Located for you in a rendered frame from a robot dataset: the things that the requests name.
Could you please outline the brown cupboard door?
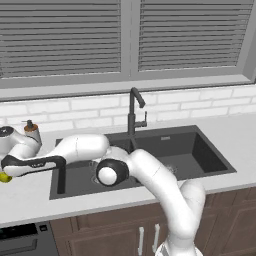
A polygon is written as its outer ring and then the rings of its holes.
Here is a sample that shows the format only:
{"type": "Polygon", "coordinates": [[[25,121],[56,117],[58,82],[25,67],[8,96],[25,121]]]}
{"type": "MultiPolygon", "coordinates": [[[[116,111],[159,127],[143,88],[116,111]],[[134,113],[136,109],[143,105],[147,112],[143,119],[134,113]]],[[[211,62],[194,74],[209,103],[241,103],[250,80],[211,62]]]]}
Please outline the brown cupboard door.
{"type": "Polygon", "coordinates": [[[65,239],[68,256],[138,256],[139,225],[82,232],[65,239]]]}
{"type": "Polygon", "coordinates": [[[256,188],[209,194],[195,245],[204,256],[256,256],[256,188]]]}
{"type": "Polygon", "coordinates": [[[165,241],[165,239],[167,238],[167,235],[168,235],[168,225],[167,225],[167,221],[164,218],[156,218],[156,219],[151,220],[149,222],[147,256],[155,256],[152,246],[154,245],[154,240],[155,240],[155,225],[156,224],[158,224],[160,227],[157,246],[160,246],[165,241]]]}

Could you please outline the black sink faucet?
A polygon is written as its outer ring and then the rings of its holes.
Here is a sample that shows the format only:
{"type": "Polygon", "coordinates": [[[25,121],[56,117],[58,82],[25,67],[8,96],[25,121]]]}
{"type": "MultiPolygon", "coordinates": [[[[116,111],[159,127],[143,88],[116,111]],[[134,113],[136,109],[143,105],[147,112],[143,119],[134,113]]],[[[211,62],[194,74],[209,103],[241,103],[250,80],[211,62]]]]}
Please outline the black sink faucet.
{"type": "Polygon", "coordinates": [[[128,113],[128,134],[133,136],[135,129],[147,126],[147,117],[143,121],[136,121],[134,104],[138,102],[140,108],[144,108],[146,103],[136,87],[132,87],[129,93],[129,113],[128,113]]]}

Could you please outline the grey window blind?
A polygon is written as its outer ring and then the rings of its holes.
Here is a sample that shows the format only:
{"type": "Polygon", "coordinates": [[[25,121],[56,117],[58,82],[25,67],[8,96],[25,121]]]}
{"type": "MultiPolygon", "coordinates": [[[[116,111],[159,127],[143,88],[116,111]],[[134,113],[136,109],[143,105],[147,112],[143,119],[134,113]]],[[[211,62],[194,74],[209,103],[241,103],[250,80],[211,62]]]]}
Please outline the grey window blind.
{"type": "Polygon", "coordinates": [[[121,70],[121,0],[0,0],[0,77],[121,70]]]}
{"type": "Polygon", "coordinates": [[[138,69],[234,67],[255,0],[141,0],[138,69]]]}

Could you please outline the yellow-green pear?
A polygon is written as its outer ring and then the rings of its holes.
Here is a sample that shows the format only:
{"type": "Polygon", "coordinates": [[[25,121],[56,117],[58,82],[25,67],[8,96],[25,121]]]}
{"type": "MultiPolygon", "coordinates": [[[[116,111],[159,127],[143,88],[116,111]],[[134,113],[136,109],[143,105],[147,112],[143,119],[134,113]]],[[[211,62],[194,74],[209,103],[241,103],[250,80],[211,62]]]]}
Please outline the yellow-green pear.
{"type": "Polygon", "coordinates": [[[0,182],[3,183],[8,183],[12,180],[11,176],[8,176],[6,173],[4,172],[0,172],[0,182]]]}

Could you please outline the white soap dispenser brown pump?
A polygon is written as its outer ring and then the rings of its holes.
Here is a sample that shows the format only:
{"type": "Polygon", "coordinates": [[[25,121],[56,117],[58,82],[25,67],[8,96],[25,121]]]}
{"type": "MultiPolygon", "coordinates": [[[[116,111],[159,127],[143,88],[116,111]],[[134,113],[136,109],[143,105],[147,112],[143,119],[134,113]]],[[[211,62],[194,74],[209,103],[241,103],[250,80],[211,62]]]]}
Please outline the white soap dispenser brown pump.
{"type": "Polygon", "coordinates": [[[25,121],[24,132],[28,137],[35,139],[39,144],[42,144],[39,127],[31,119],[25,121]]]}

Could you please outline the black dishwasher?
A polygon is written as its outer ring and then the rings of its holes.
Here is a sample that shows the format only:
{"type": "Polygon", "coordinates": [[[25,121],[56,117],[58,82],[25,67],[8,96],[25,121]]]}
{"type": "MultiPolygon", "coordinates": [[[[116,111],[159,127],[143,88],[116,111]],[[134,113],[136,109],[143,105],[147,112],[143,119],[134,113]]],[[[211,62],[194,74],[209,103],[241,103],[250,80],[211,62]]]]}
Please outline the black dishwasher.
{"type": "Polygon", "coordinates": [[[59,256],[50,223],[0,228],[0,256],[59,256]]]}

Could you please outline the black sink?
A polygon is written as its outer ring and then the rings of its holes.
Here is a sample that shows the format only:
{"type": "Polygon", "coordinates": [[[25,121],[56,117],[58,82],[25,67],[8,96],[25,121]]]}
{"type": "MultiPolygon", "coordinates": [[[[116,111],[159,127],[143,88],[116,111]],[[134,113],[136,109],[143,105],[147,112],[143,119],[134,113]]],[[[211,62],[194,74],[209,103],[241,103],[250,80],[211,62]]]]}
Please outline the black sink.
{"type": "MultiPolygon", "coordinates": [[[[236,173],[214,144],[196,126],[181,126],[135,132],[138,148],[144,149],[170,171],[178,181],[236,173]]],[[[66,166],[66,180],[59,180],[52,172],[50,200],[89,195],[141,186],[134,177],[113,187],[106,187],[96,179],[96,163],[81,161],[66,166]]]]}

